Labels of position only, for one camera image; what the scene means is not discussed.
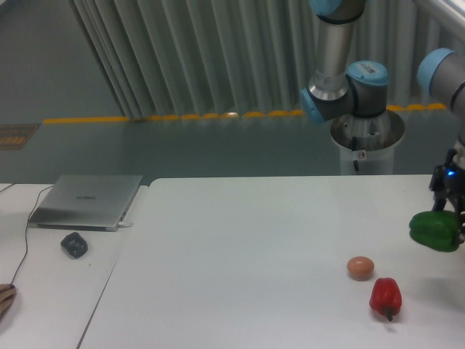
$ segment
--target silver laptop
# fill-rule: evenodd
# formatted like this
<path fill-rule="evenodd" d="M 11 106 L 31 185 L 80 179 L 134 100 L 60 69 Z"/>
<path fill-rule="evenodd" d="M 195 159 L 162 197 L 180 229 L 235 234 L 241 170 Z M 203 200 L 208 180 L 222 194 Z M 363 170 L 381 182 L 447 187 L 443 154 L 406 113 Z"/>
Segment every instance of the silver laptop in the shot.
<path fill-rule="evenodd" d="M 118 230 L 139 175 L 62 175 L 29 219 L 32 228 Z"/>

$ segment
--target wall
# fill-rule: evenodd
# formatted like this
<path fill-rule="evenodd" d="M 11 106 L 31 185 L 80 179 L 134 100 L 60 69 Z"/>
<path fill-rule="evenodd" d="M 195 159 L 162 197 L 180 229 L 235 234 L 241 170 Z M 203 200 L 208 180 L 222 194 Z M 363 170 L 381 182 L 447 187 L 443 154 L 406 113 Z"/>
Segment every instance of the wall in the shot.
<path fill-rule="evenodd" d="M 0 14 L 0 124 L 121 115 L 69 1 L 9 1 Z"/>

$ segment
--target computer mouse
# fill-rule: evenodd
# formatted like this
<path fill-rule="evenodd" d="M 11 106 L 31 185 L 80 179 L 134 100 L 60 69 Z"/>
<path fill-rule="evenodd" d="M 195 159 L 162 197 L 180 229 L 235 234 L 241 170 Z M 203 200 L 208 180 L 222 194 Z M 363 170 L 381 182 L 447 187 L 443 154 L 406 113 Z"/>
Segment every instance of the computer mouse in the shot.
<path fill-rule="evenodd" d="M 74 258 L 80 258 L 87 252 L 87 242 L 79 235 L 77 231 L 67 235 L 62 241 L 61 246 L 66 252 Z"/>

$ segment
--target yellow floor stripe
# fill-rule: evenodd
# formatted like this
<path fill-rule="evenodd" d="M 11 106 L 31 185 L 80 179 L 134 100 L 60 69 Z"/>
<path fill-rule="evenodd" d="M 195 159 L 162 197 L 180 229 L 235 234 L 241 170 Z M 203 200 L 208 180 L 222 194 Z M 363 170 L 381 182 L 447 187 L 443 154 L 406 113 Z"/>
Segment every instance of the yellow floor stripe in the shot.
<path fill-rule="evenodd" d="M 388 105 L 387 109 L 390 111 L 436 111 L 447 109 L 447 107 L 441 103 L 421 105 L 421 104 L 411 104 L 406 107 L 401 105 Z M 304 111 L 296 109 L 293 111 L 270 111 L 268 114 L 265 114 L 261 111 L 249 111 L 243 115 L 244 118 L 267 118 L 267 117 L 284 117 L 284 116 L 304 116 Z M 203 116 L 198 114 L 185 114 L 181 117 L 175 114 L 170 115 L 153 115 L 148 116 L 147 118 L 141 121 L 168 121 L 168 120 L 202 120 L 202 119 L 234 119 L 238 118 L 239 114 L 237 113 L 207 113 Z M 63 118 L 63 119 L 45 119 L 43 124 L 75 124 L 75 123 L 86 123 L 86 122 L 124 122 L 130 121 L 125 116 L 104 116 L 104 117 L 95 117 L 95 118 Z"/>

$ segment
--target bell pepper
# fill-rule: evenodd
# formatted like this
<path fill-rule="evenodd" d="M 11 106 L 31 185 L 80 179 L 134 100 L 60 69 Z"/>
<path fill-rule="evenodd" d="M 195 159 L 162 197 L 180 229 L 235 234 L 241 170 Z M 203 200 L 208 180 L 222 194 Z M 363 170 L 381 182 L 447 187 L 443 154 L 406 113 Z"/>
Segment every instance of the bell pepper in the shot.
<path fill-rule="evenodd" d="M 379 278 L 371 292 L 370 306 L 372 309 L 392 321 L 392 317 L 400 312 L 402 296 L 399 286 L 393 278 Z"/>
<path fill-rule="evenodd" d="M 410 221 L 410 236 L 419 244 L 440 252 L 453 252 L 459 223 L 456 215 L 449 211 L 421 212 Z"/>

